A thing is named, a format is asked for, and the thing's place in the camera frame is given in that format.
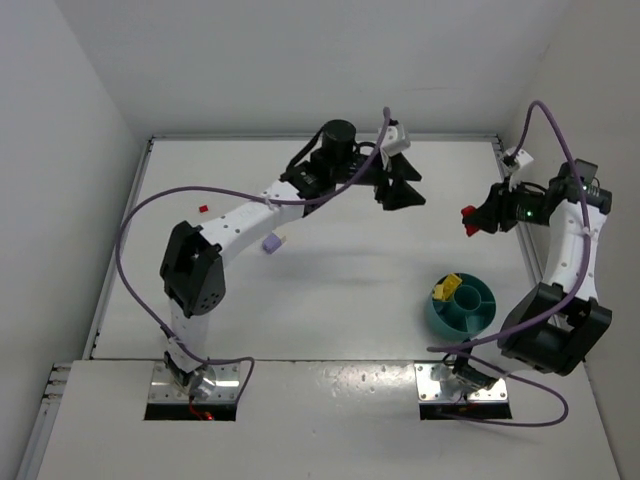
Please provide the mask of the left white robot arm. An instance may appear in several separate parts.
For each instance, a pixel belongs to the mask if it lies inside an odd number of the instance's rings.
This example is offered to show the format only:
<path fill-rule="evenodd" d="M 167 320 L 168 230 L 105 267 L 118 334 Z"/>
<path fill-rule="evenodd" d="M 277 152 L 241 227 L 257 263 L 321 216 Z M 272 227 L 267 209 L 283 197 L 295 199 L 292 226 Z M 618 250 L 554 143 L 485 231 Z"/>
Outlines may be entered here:
<path fill-rule="evenodd" d="M 383 126 L 376 142 L 357 142 L 352 123 L 330 120 L 257 199 L 201 225 L 183 221 L 173 228 L 160 276 L 177 335 L 169 340 L 164 361 L 179 386 L 192 386 L 204 369 L 200 355 L 209 314 L 226 294 L 226 267 L 247 247 L 309 216 L 340 186 L 372 187 L 386 211 L 425 204 L 413 187 L 422 176 L 404 155 L 409 146 L 396 120 Z"/>

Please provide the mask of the red lego piece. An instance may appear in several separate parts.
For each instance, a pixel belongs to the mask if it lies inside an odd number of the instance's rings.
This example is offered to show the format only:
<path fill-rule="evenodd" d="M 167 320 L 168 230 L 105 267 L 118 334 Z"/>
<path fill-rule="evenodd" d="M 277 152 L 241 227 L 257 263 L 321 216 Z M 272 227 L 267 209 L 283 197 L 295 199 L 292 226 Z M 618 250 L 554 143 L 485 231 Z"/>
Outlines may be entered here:
<path fill-rule="evenodd" d="M 477 208 L 472 205 L 466 206 L 461 210 L 462 224 L 468 237 L 472 237 L 481 230 L 481 227 L 477 224 L 476 212 Z"/>

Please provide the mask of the yellow lego plate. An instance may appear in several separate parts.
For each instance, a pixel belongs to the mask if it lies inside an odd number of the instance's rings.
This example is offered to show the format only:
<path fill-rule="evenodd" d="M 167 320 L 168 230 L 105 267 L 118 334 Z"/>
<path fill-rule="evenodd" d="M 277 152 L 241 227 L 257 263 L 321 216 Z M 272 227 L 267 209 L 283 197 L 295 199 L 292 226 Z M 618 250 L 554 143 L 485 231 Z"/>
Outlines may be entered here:
<path fill-rule="evenodd" d="M 462 283 L 462 278 L 456 273 L 447 275 L 442 282 L 443 296 L 449 298 Z"/>

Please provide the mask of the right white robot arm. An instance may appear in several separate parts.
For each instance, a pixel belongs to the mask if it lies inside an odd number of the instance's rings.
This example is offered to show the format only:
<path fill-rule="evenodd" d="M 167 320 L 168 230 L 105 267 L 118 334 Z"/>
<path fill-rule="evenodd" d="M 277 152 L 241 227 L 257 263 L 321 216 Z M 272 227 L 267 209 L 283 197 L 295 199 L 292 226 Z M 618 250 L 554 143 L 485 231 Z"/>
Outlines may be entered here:
<path fill-rule="evenodd" d="M 470 343 L 452 372 L 475 388 L 523 369 L 566 376 L 611 324 L 595 286 L 599 235 L 612 207 L 612 194 L 596 180 L 595 164 L 565 162 L 547 187 L 532 189 L 523 176 L 532 157 L 523 150 L 503 160 L 506 178 L 491 186 L 485 202 L 465 207 L 466 233 L 508 232 L 520 223 L 550 230 L 542 280 L 506 316 L 501 338 Z"/>

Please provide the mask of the yellow lego piece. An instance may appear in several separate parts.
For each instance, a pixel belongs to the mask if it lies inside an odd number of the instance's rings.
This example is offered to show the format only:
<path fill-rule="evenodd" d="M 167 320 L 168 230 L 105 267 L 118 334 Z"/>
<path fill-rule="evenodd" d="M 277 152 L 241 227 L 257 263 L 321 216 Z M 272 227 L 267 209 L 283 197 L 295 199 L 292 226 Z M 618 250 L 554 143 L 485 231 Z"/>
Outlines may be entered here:
<path fill-rule="evenodd" d="M 432 291 L 432 299 L 434 301 L 446 302 L 448 301 L 453 293 L 455 292 L 456 287 L 450 287 L 445 284 L 437 284 Z"/>

